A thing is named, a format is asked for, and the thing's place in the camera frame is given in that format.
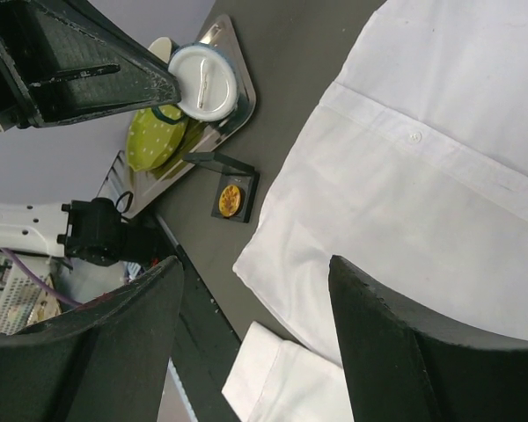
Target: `black cable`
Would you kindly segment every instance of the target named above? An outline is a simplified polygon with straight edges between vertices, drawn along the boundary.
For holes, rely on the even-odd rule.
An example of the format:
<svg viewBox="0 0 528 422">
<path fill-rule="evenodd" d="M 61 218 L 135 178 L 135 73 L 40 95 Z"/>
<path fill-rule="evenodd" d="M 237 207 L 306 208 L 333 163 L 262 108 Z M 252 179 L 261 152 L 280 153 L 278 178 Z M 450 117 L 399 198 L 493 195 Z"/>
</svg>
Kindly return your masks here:
<svg viewBox="0 0 528 422">
<path fill-rule="evenodd" d="M 162 113 L 162 110 L 158 107 L 152 107 L 150 109 L 152 113 L 155 115 L 155 117 L 164 123 L 168 125 L 175 125 L 176 123 L 180 123 L 181 121 L 185 120 L 187 118 L 187 115 L 182 112 L 182 115 L 178 119 L 172 119 L 168 116 L 166 116 L 164 113 Z"/>
<path fill-rule="evenodd" d="M 120 214 L 127 213 L 131 209 L 131 205 L 133 205 L 133 199 L 135 196 L 133 195 L 131 191 L 126 191 L 122 193 L 121 196 L 115 202 L 115 208 L 119 211 L 119 205 L 126 196 L 128 196 L 127 204 L 125 205 L 125 208 L 123 208 L 123 211 L 120 211 Z"/>
</svg>

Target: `shirt button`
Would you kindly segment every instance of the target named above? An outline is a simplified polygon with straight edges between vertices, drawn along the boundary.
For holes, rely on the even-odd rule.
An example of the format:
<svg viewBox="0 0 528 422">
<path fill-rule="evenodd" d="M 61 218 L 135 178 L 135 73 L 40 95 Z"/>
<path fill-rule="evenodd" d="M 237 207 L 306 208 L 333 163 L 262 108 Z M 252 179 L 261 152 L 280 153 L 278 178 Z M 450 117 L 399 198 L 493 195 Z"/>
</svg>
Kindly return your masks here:
<svg viewBox="0 0 528 422">
<path fill-rule="evenodd" d="M 414 132 L 413 134 L 410 134 L 408 136 L 408 141 L 410 143 L 419 143 L 422 139 L 422 133 L 421 132 Z"/>
</svg>

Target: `green plate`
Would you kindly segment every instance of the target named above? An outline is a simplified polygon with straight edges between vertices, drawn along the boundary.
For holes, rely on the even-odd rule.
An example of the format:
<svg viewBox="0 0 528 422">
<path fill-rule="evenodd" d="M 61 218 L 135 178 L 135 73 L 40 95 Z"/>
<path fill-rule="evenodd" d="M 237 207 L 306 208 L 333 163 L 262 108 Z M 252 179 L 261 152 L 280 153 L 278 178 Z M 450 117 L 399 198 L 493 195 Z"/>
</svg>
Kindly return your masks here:
<svg viewBox="0 0 528 422">
<path fill-rule="evenodd" d="M 182 111 L 173 105 L 160 107 L 171 119 L 178 119 Z M 169 125 L 157 119 L 150 108 L 139 110 L 127 138 L 127 162 L 133 171 L 153 170 L 164 164 L 179 147 L 186 132 L 188 119 Z"/>
</svg>

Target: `black bracket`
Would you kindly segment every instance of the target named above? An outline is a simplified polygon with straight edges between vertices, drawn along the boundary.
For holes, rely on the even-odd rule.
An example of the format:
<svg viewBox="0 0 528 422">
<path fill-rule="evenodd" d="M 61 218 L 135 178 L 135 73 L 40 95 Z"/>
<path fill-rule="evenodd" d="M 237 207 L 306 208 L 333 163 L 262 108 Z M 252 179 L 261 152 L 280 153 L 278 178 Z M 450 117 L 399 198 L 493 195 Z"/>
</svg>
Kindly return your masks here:
<svg viewBox="0 0 528 422">
<path fill-rule="evenodd" d="M 221 173 L 219 186 L 211 216 L 232 222 L 249 222 L 250 214 L 253 211 L 254 198 L 256 197 L 256 188 L 260 179 L 260 174 L 249 164 L 235 160 L 218 152 L 191 152 L 185 154 L 182 158 L 184 161 L 199 165 L 211 171 Z M 242 194 L 240 209 L 232 217 L 224 217 L 219 212 L 219 198 L 225 187 L 235 185 L 240 189 Z"/>
<path fill-rule="evenodd" d="M 118 261 L 136 262 L 142 266 L 165 255 L 165 242 L 154 228 L 127 223 L 108 198 L 91 202 L 73 200 L 62 206 L 69 213 L 69 232 L 59 235 L 65 256 L 80 258 L 97 266 L 110 266 Z"/>
</svg>

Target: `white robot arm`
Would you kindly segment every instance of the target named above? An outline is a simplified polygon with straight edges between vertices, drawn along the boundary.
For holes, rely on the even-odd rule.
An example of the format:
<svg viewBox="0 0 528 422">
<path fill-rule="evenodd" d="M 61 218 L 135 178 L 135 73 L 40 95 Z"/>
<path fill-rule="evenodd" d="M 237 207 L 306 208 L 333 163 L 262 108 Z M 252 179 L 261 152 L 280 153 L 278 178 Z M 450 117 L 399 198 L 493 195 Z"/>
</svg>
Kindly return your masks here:
<svg viewBox="0 0 528 422">
<path fill-rule="evenodd" d="M 57 242 L 67 233 L 69 213 L 62 203 L 48 205 L 0 204 L 0 249 L 64 257 L 64 244 Z"/>
</svg>

